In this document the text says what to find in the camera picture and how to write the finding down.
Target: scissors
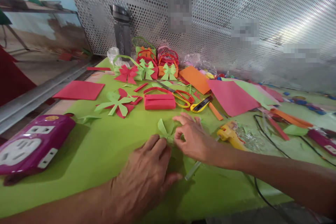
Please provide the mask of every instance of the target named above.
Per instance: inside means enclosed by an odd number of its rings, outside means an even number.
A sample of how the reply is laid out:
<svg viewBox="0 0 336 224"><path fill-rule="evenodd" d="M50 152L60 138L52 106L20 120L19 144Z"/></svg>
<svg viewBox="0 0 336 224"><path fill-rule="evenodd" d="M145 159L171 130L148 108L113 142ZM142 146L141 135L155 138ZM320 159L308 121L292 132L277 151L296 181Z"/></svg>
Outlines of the scissors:
<svg viewBox="0 0 336 224"><path fill-rule="evenodd" d="M186 105L182 105L180 103L178 103L177 101L176 104L178 106L180 106L181 108L189 108L191 106L191 104L194 103L195 99L186 91L182 91L182 90L174 90L174 89L171 89L170 87L167 87L165 84L162 84L160 81L156 80L157 83L159 83L162 87L164 87L165 89L167 89L168 91L172 92L173 93L173 96L181 101L183 101L184 103L186 103ZM186 94L190 97L190 102L189 102L189 99L185 98L181 93L183 94Z"/></svg>

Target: green tablecloth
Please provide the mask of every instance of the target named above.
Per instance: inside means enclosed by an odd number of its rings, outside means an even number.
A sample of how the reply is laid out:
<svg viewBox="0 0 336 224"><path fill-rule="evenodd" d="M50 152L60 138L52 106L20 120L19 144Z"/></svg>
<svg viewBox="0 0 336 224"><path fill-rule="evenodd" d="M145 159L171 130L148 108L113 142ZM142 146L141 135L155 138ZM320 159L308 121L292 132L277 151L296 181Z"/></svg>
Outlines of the green tablecloth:
<svg viewBox="0 0 336 224"><path fill-rule="evenodd" d="M99 67L109 67L107 59ZM105 83L96 101L79 100L68 110L76 118L95 114L95 105L106 102L106 94L116 91L124 83L114 80L114 76L104 75L99 83ZM133 88L124 88L129 94L135 94ZM288 90L291 95L305 96L310 102L335 105L336 102L320 95ZM214 105L221 113L217 101ZM307 108L283 103L280 110L298 116L311 123L335 129L335 119L329 115L318 115ZM157 122L160 118L169 124L171 118L185 111L179 107L169 111L147 111L143 101L125 118L108 116L108 110L98 112L102 119L82 124L79 120L68 139L50 163L46 171L27 177L12 187L0 186L0 217L9 216L37 205L64 198L83 191L116 176L127 160L129 153L145 142L150 135L160 134ZM247 125L265 141L262 148L265 154L281 156L257 131L252 112L233 119ZM210 109L197 114L202 118L204 128L215 135L218 127L228 120L218 121ZM284 141L277 135L272 139L290 157L333 168L318 157L300 138ZM326 153L320 146L310 143L327 159L336 164L336 158ZM170 171L183 174L193 166L194 160L173 149L169 164ZM263 195L271 203L283 203L291 199L280 191L259 182ZM200 219L207 216L223 215L265 206L258 196L251 177L238 171L223 170L202 165L190 181L179 181L168 192L165 201L151 211L143 223L174 223L177 220Z"/></svg>

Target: hand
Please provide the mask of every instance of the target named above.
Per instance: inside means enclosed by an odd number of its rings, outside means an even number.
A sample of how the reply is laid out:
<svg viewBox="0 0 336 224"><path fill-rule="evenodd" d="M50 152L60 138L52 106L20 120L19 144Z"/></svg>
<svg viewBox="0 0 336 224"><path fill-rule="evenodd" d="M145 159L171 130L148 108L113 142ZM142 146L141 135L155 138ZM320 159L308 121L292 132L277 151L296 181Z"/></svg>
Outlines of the hand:
<svg viewBox="0 0 336 224"><path fill-rule="evenodd" d="M152 135L134 150L126 166L112 181L112 201L117 209L117 223L132 223L160 203L179 173L166 174L170 147L165 138Z"/></svg>
<svg viewBox="0 0 336 224"><path fill-rule="evenodd" d="M229 168L228 155L232 148L216 142L205 133L199 117L193 120L187 113L181 113L180 116L173 117L173 120L182 124L181 127L176 128L174 143L186 156L208 165Z"/></svg>

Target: orange paper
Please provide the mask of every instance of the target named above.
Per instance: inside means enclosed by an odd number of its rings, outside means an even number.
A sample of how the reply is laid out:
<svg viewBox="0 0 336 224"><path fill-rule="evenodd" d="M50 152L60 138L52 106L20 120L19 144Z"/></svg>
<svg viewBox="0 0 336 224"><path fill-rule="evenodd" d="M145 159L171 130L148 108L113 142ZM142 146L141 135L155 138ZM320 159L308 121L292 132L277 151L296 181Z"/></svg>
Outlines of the orange paper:
<svg viewBox="0 0 336 224"><path fill-rule="evenodd" d="M215 114L215 116L217 117L217 119L219 121L223 120L223 117L220 115L220 113L218 112L218 110L215 108L214 105L212 105L212 103L209 103L209 107L212 110L212 112Z"/></svg>
<svg viewBox="0 0 336 224"><path fill-rule="evenodd" d="M210 87L207 83L208 78L201 74L193 66L188 66L187 68L180 71L180 75L193 85L201 94L205 94L210 90Z"/></svg>

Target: metal panel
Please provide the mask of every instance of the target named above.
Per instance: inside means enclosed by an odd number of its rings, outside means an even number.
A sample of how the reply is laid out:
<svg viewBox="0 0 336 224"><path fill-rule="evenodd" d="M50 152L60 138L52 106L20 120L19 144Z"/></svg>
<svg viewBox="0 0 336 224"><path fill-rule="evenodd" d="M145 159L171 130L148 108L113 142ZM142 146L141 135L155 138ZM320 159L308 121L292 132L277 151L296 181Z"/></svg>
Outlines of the metal panel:
<svg viewBox="0 0 336 224"><path fill-rule="evenodd" d="M335 93L336 0L192 0L191 33L168 33L168 0L75 0L93 52L116 44L110 4L132 14L132 36L180 56L200 53L220 71L254 81ZM231 46L231 19L258 19L258 48ZM294 61L284 44L316 45L317 63Z"/></svg>

